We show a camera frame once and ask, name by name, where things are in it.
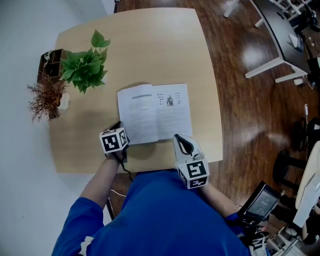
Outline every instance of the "screen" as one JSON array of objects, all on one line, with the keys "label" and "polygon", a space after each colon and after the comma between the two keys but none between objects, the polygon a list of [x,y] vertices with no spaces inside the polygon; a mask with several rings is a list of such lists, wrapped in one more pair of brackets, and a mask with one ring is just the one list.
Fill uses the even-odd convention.
[{"label": "screen", "polygon": [[277,200],[278,199],[276,197],[263,190],[247,211],[248,213],[266,216]]}]

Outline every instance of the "light wood tabletop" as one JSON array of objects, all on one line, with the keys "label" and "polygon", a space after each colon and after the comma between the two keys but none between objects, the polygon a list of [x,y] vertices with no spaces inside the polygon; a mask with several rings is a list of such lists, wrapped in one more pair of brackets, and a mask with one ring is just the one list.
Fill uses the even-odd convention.
[{"label": "light wood tabletop", "polygon": [[298,193],[295,198],[295,208],[298,209],[304,194],[305,188],[313,178],[315,173],[320,174],[320,141],[317,141],[310,153],[308,162],[306,163],[303,176],[299,185]]},{"label": "light wood tabletop", "polygon": [[[194,9],[149,8],[120,12],[61,32],[55,49],[87,51],[97,29],[111,39],[106,84],[85,95],[72,84],[69,108],[50,123],[58,172],[95,173],[105,159],[99,133],[119,120],[117,92],[136,85],[187,84],[192,138],[208,162],[223,159],[215,74]],[[174,168],[172,140],[131,145],[126,168],[145,172]]]}]

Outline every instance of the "open book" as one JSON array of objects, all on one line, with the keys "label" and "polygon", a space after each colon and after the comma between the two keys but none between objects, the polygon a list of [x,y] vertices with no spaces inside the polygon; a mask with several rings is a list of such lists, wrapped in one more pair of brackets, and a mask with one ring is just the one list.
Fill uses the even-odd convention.
[{"label": "open book", "polygon": [[118,92],[120,120],[130,144],[192,136],[186,84],[143,84]]}]

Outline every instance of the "blue shirt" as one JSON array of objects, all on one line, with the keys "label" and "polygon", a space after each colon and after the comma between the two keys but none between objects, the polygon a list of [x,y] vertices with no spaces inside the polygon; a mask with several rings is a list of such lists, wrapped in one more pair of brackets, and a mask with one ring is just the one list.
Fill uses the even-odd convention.
[{"label": "blue shirt", "polygon": [[94,238],[87,256],[250,255],[219,213],[196,189],[187,189],[176,171],[137,175],[121,213],[106,226],[98,204],[77,199],[52,255],[77,255],[86,236]]}]

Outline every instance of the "wooden floor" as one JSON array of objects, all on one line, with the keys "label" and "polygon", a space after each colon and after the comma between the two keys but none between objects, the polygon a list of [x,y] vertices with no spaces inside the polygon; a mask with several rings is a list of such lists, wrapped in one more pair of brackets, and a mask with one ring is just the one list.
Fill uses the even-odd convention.
[{"label": "wooden floor", "polygon": [[[121,0],[117,11],[142,8],[193,8],[199,17],[215,74],[221,111],[223,161],[210,164],[210,182],[243,205],[260,181],[273,188],[272,171],[279,151],[291,145],[293,122],[304,116],[319,116],[319,95],[308,85],[292,81],[275,84],[275,79],[292,73],[284,65],[246,79],[245,73],[277,57],[267,28],[254,24],[259,15],[249,1],[241,1],[229,18],[223,16],[231,0]],[[291,150],[292,156],[306,159],[306,153]],[[301,171],[292,169],[289,179],[299,182]],[[113,188],[126,193],[130,181],[118,174]],[[123,197],[113,194],[115,215]]]}]

